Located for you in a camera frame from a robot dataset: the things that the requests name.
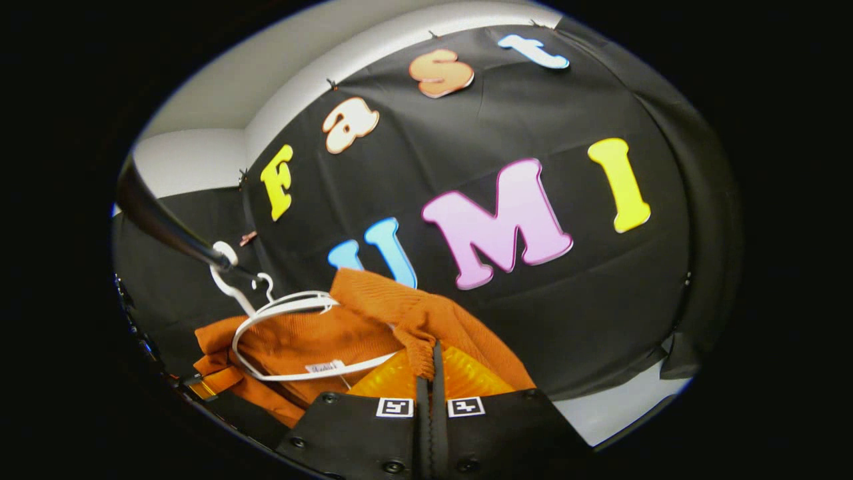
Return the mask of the white plastic hanger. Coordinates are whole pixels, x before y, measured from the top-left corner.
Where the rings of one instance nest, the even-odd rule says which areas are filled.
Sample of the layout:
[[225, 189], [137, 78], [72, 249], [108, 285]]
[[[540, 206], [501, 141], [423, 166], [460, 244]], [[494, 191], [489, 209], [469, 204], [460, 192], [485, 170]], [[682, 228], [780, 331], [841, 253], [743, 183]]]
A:
[[215, 285], [223, 294], [235, 299], [247, 315], [254, 315], [256, 310], [250, 301], [248, 301], [246, 295], [240, 289], [226, 283], [221, 276], [225, 271], [237, 271], [237, 267], [239, 266], [237, 252], [235, 252], [235, 250], [226, 242], [214, 243], [213, 250], [221, 254], [228, 261], [227, 267], [229, 267], [229, 269], [226, 269], [225, 267], [215, 267], [215, 265], [210, 267], [211, 277], [213, 278]]
[[255, 312], [248, 315], [235, 330], [231, 341], [231, 349], [235, 354], [235, 358], [239, 364], [243, 366], [245, 371], [262, 382], [293, 382], [293, 381], [308, 381], [316, 379], [328, 379], [329, 377], [344, 377], [353, 373], [362, 373], [376, 367], [380, 367], [384, 362], [390, 361], [393, 358], [393, 353], [387, 353], [374, 359], [367, 359], [353, 364], [344, 363], [329, 363], [329, 367], [325, 370], [308, 371], [308, 373], [292, 374], [292, 375], [265, 375], [253, 367], [253, 365], [241, 355], [239, 351], [239, 343], [241, 337], [249, 330], [250, 327], [260, 324], [261, 322], [271, 319], [274, 316], [285, 313], [301, 313], [315, 308], [322, 308], [327, 312], [331, 307], [338, 306], [338, 301], [333, 299], [331, 295], [324, 291], [301, 291], [286, 295], [269, 301], [264, 307], [260, 307]]

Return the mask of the black backdrop cloth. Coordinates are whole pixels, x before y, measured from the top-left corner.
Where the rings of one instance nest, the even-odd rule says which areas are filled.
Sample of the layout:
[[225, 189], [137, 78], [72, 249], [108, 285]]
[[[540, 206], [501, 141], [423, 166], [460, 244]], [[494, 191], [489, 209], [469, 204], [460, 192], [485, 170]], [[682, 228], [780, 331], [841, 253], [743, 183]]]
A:
[[594, 31], [494, 25], [395, 49], [323, 91], [241, 187], [159, 202], [255, 232], [275, 292], [363, 269], [449, 298], [560, 399], [652, 365], [688, 379], [740, 276], [738, 192], [710, 125]]

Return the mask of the black metal clothes rack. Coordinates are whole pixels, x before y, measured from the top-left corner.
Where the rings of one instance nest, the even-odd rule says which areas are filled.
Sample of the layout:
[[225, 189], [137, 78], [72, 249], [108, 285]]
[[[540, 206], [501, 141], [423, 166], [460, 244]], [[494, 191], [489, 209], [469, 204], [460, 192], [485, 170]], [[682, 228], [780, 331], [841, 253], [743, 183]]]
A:
[[126, 156], [118, 172], [115, 204], [142, 232], [169, 248], [197, 259], [216, 271], [229, 271], [253, 281], [264, 282], [262, 277], [214, 249], [213, 244], [180, 222], [143, 181], [132, 154]]

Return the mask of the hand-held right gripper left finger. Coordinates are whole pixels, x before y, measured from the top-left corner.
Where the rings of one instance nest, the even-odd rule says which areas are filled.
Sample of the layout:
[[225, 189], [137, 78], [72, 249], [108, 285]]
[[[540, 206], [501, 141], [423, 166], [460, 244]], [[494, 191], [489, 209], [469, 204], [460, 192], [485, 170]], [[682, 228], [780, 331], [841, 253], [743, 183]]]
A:
[[429, 388], [401, 350], [347, 392], [317, 396], [275, 452], [333, 480], [425, 480]]

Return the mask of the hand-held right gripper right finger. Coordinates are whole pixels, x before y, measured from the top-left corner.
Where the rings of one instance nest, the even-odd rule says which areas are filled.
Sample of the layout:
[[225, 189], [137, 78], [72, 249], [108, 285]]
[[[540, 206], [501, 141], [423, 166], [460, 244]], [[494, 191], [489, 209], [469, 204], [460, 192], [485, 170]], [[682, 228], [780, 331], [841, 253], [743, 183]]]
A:
[[541, 390], [441, 343], [433, 363], [432, 480], [584, 480], [593, 449]]

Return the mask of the orange corduroy shirt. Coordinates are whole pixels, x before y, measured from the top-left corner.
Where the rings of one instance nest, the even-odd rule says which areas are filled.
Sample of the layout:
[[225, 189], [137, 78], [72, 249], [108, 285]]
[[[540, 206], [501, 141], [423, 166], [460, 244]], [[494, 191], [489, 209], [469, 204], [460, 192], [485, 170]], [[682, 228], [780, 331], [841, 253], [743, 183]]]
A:
[[412, 398], [415, 379], [433, 380], [433, 349], [451, 362], [450, 400], [532, 389], [522, 361], [454, 301], [387, 277], [341, 269], [335, 304], [317, 312], [277, 314], [231, 344], [246, 316], [198, 328], [195, 370], [209, 391], [229, 390], [295, 427], [324, 392]]

